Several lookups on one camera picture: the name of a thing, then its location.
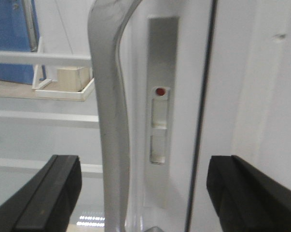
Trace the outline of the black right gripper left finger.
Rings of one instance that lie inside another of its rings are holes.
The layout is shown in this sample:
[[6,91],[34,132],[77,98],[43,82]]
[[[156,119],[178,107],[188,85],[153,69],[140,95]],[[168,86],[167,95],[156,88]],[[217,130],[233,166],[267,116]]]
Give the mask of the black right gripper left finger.
[[82,188],[80,159],[53,155],[0,205],[0,232],[64,232]]

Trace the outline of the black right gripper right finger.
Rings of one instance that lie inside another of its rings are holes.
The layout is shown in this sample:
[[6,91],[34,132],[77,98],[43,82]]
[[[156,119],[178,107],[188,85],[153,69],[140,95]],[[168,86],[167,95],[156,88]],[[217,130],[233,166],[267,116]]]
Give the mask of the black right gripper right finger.
[[212,156],[207,190],[224,232],[291,232],[291,190],[239,156]]

